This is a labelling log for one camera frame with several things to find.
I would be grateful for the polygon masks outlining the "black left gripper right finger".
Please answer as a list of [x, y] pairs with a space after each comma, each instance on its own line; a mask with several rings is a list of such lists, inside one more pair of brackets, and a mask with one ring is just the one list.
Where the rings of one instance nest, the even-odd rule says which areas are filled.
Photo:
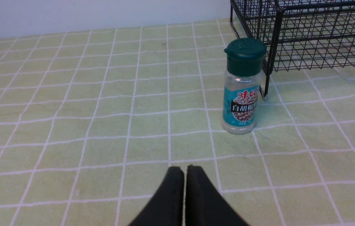
[[200, 166], [186, 175], [186, 226], [248, 226], [217, 191]]

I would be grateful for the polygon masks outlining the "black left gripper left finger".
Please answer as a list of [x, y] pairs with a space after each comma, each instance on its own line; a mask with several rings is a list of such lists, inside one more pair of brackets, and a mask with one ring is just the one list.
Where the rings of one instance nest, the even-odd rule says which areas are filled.
[[183, 222], [184, 173], [168, 168], [162, 183], [130, 226], [181, 226]]

